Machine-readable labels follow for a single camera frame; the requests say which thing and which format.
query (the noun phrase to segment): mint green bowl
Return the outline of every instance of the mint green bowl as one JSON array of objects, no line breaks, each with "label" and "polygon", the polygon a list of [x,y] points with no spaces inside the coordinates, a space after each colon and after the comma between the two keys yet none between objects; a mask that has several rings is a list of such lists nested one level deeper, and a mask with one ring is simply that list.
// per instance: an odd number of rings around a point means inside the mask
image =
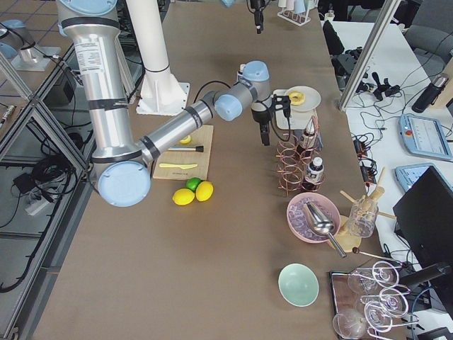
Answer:
[{"label": "mint green bowl", "polygon": [[319,293],[318,279],[313,271],[300,263],[288,264],[280,271],[278,288],[285,300],[297,307],[311,305]]}]

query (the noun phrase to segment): yellow knife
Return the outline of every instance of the yellow knife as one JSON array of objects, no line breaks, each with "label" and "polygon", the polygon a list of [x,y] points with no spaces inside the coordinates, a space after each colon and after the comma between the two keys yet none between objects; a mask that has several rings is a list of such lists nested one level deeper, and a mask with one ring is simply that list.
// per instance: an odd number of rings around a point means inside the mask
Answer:
[{"label": "yellow knife", "polygon": [[172,164],[172,163],[160,163],[159,168],[179,168],[182,170],[196,168],[198,164]]}]

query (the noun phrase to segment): wooden cutting board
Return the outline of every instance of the wooden cutting board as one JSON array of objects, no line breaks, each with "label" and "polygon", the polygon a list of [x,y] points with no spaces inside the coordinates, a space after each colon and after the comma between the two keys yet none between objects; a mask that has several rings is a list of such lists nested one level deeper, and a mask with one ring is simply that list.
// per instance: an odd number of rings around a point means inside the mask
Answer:
[{"label": "wooden cutting board", "polygon": [[[203,125],[200,129],[191,133],[192,140],[184,146],[196,147],[202,145],[204,152],[177,152],[166,151],[157,159],[157,164],[154,167],[154,179],[176,179],[187,180],[192,177],[198,177],[203,181],[207,180],[207,170],[210,165],[212,133],[214,127],[212,125]],[[159,168],[160,163],[172,164],[198,164],[196,168],[182,170],[179,168]]]}]

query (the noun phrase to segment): spoon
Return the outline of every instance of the spoon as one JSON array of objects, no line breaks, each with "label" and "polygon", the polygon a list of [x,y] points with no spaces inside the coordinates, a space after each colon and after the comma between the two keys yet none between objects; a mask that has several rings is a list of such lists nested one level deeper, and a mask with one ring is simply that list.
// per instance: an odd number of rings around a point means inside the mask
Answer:
[{"label": "spoon", "polygon": [[333,221],[325,216],[321,209],[319,209],[312,202],[306,203],[302,207],[302,211],[304,212],[307,224],[311,231],[319,236],[327,236],[335,249],[337,249],[341,258],[344,259],[346,257],[346,253],[332,235],[332,231],[335,229]]}]

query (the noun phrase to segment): copper wire rack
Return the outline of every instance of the copper wire rack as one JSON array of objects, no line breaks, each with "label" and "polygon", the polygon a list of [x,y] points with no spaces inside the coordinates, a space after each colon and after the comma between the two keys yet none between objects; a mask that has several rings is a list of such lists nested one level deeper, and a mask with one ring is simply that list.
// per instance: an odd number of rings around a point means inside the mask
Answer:
[{"label": "copper wire rack", "polygon": [[314,157],[319,155],[319,123],[316,116],[312,116],[310,121],[307,123],[307,127],[310,124],[314,127],[314,138],[312,145],[309,145],[306,149],[300,146],[301,140],[296,135],[285,134],[284,137],[288,141],[279,141],[277,144],[276,157],[277,161],[277,173],[279,176],[278,188],[282,189],[286,196],[291,192],[300,191],[317,191],[322,181],[317,184],[314,188],[308,188],[304,184],[304,175],[306,168],[313,161]]}]

